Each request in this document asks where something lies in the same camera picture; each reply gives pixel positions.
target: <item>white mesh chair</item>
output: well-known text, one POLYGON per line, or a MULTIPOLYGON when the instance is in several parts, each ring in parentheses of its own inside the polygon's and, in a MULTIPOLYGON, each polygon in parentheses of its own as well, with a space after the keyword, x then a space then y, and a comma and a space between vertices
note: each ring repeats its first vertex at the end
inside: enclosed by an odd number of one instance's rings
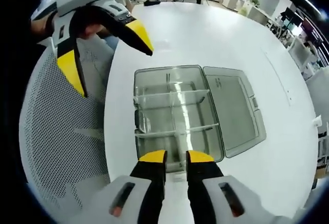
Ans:
POLYGON ((29 80, 20 116, 28 185, 55 221, 79 212, 109 183, 103 117, 113 51, 95 36, 78 40, 88 98, 69 84, 46 48, 29 80))
POLYGON ((292 44, 288 48, 288 52, 300 71, 303 71, 309 62, 316 62, 317 60, 311 51, 306 48, 298 38, 294 38, 292 44))

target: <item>person's arm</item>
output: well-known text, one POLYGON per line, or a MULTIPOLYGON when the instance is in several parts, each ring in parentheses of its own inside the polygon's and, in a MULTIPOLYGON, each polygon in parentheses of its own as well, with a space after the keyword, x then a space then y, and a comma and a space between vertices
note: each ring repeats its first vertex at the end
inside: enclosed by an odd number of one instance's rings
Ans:
MULTIPOLYGON (((57 13, 50 13, 39 20, 31 21, 30 29, 31 29, 32 34, 35 35, 39 41, 51 36, 53 33, 53 29, 54 29, 53 21, 56 17, 57 17, 57 13)), ((96 24, 88 25, 85 28, 84 32, 79 34, 79 37, 82 39, 88 39, 88 38, 92 37, 94 34, 100 32, 102 30, 102 28, 104 28, 102 25, 96 25, 96 24)))
POLYGON ((134 5, 131 0, 125 0, 125 7, 127 7, 128 11, 131 13, 133 11, 134 5))
POLYGON ((39 20, 31 21, 30 30, 32 34, 39 39, 39 41, 49 37, 53 32, 53 19, 56 17, 56 13, 50 13, 39 20), (50 28, 47 29, 47 21, 51 19, 50 28))
POLYGON ((106 29, 104 26, 101 25, 101 30, 97 33, 97 35, 100 37, 100 38, 105 38, 107 36, 110 36, 111 33, 109 32, 108 29, 106 29))

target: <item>human hand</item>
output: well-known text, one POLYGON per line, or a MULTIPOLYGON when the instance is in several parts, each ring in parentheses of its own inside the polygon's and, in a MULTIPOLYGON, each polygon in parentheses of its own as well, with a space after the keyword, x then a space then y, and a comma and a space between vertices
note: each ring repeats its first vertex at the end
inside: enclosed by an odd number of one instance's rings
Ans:
POLYGON ((80 33, 78 37, 86 40, 94 36, 96 33, 100 32, 102 29, 103 29, 102 25, 98 25, 98 24, 88 25, 85 28, 84 32, 80 33))

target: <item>office chair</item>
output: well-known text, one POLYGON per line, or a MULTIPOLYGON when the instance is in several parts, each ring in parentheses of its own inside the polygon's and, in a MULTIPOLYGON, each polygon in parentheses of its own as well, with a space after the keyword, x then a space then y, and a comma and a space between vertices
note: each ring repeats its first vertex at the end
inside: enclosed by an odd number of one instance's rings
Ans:
POLYGON ((88 98, 68 83, 47 47, 30 77, 19 123, 28 186, 56 222, 109 184, 103 117, 113 51, 98 36, 77 44, 88 98))

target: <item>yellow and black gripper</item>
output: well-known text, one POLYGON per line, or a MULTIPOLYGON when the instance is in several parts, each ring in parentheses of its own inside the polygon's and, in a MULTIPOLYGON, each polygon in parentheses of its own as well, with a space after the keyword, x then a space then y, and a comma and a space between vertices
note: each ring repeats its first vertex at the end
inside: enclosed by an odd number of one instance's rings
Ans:
MULTIPOLYGON (((97 223, 103 224, 157 224, 162 223, 163 218, 167 220, 163 213, 160 214, 165 199, 166 160, 167 152, 164 150, 143 155, 129 176, 119 176, 97 192, 91 204, 83 208, 75 222, 70 223, 81 223, 81 220, 92 223, 97 220, 97 223)), ((274 216, 265 210, 257 194, 233 176, 224 176, 210 155, 187 151, 186 173, 187 193, 194 219, 192 223, 292 223, 287 217, 274 216)), ((164 212, 168 215, 167 210, 168 203, 164 212)), ((177 211, 172 213, 174 218, 177 214, 177 211)))
POLYGON ((103 25, 112 35, 146 55, 153 46, 143 24, 131 16, 124 5, 115 0, 56 0, 58 16, 54 19, 54 45, 57 65, 68 82, 87 97, 77 37, 88 25, 103 25))

